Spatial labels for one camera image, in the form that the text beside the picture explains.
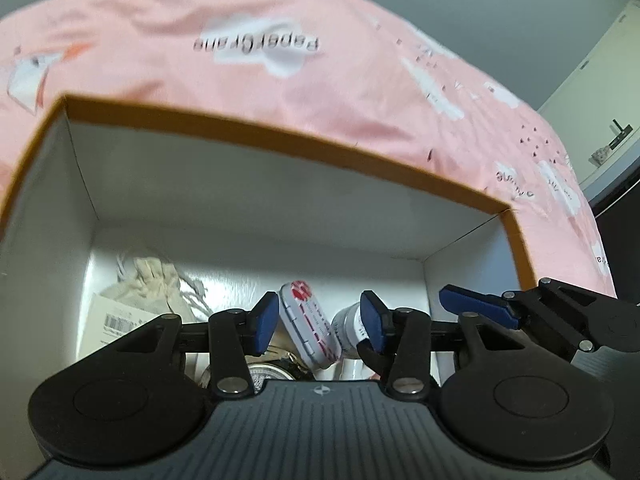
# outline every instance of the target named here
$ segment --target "pink fabric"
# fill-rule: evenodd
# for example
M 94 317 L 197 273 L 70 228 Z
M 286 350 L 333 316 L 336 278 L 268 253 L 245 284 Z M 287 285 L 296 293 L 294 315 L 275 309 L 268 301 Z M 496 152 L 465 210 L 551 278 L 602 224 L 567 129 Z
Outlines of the pink fabric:
M 367 0 L 46 0 L 0 22 L 0 86 L 0 194 L 61 92 L 220 112 L 357 145 L 508 202 L 538 277 L 614 295 L 551 127 Z

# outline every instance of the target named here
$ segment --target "white cabinet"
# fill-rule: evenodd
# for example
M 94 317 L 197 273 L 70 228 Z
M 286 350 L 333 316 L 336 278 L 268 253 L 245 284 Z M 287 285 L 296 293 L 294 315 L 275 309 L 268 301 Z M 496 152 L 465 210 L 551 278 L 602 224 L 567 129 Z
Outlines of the white cabinet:
M 540 114 L 564 143 L 583 190 L 601 177 L 617 176 L 605 173 L 640 137 L 640 2 L 629 1 Z M 614 120 L 623 128 L 630 124 L 632 133 L 597 167 L 591 155 L 619 133 Z

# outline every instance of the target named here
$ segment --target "box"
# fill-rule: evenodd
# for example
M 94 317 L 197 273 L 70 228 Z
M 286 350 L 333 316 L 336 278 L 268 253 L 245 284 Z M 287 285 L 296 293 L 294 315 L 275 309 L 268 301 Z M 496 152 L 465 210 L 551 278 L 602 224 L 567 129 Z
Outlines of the box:
M 452 319 L 438 302 L 447 283 L 535 285 L 508 206 L 468 187 L 299 132 L 82 96 L 39 127 L 0 236 L 6 480 L 43 461 L 29 396 L 75 361 L 121 251 L 166 254 L 203 280 L 215 310 L 306 280 L 329 320 L 368 288 L 390 308 Z

